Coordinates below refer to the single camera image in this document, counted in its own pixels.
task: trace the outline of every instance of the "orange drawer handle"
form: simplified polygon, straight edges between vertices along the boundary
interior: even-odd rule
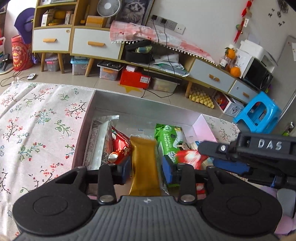
[[[243,92],[242,95],[245,96],[245,97],[247,97],[247,98],[250,98],[250,96],[247,93],[245,93],[245,92]]]
[[[87,44],[90,46],[96,46],[96,47],[103,47],[105,45],[104,43],[92,42],[92,41],[88,41]]]
[[[44,43],[54,43],[57,39],[43,39]]]
[[[212,80],[214,80],[214,81],[217,81],[217,82],[220,81],[219,78],[217,78],[217,77],[215,77],[215,76],[213,76],[213,75],[211,75],[211,74],[209,74],[209,77],[210,77]]]

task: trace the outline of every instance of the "green snack package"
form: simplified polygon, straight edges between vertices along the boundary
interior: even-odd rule
[[[156,124],[154,137],[159,156],[168,156],[174,164],[178,163],[176,153],[179,150],[189,150],[181,127]]]

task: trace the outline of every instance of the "egg tray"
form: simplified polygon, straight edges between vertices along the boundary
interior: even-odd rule
[[[214,103],[209,97],[208,94],[206,94],[203,90],[197,88],[197,87],[192,87],[190,92],[189,92],[189,99],[191,101],[194,101],[196,103],[201,103],[204,104],[205,106],[213,109]]]

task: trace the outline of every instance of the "purple hat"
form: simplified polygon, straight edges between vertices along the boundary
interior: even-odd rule
[[[22,36],[25,44],[32,43],[33,19],[35,8],[30,7],[22,11],[15,20],[15,27]]]

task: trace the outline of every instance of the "wall socket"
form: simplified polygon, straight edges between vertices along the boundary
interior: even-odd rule
[[[184,30],[185,30],[185,26],[183,24],[178,23],[174,31],[179,34],[183,34]]]
[[[161,26],[161,27],[165,26],[166,29],[170,29],[172,31],[175,31],[176,26],[178,25],[178,23],[176,23],[176,22],[174,22],[172,20],[162,18],[162,17],[157,16],[157,15],[152,15],[150,17],[150,19],[149,19],[149,22],[151,22],[151,23],[154,22],[155,25],[158,25],[158,26]]]

